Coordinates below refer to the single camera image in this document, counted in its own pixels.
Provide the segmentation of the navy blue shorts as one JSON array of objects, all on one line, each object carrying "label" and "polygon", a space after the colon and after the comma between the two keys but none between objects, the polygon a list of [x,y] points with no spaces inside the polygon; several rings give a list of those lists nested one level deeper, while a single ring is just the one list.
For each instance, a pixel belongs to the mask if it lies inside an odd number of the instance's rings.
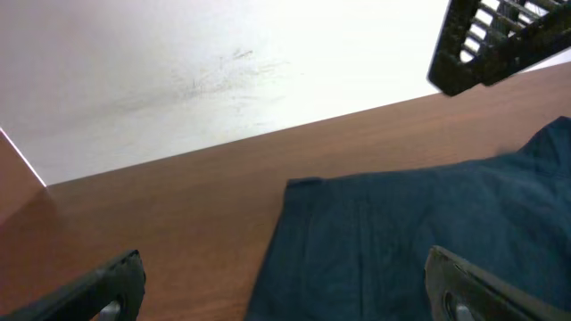
[{"label": "navy blue shorts", "polygon": [[569,309],[569,118],[497,157],[290,181],[245,316],[427,320],[436,245]]}]

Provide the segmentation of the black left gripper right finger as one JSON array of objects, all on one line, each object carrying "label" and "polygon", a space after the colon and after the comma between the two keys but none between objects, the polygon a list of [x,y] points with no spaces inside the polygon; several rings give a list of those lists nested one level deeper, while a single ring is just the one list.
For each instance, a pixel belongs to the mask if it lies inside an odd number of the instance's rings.
[{"label": "black left gripper right finger", "polygon": [[430,249],[425,287],[434,320],[570,321],[558,309],[441,246]]}]

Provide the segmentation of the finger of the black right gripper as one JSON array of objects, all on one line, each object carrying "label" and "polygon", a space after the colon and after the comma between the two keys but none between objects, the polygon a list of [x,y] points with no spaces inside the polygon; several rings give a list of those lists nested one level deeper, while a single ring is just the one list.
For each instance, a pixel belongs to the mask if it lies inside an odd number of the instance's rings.
[{"label": "finger of the black right gripper", "polygon": [[428,80],[448,96],[492,86],[570,47],[568,1],[451,0]]}]

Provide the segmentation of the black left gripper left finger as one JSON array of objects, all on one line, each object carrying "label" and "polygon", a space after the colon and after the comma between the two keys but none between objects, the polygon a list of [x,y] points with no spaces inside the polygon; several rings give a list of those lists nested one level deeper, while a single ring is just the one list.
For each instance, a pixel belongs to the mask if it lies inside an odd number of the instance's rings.
[{"label": "black left gripper left finger", "polygon": [[137,319],[145,296],[145,269],[130,250],[39,300],[1,316],[2,321]]}]

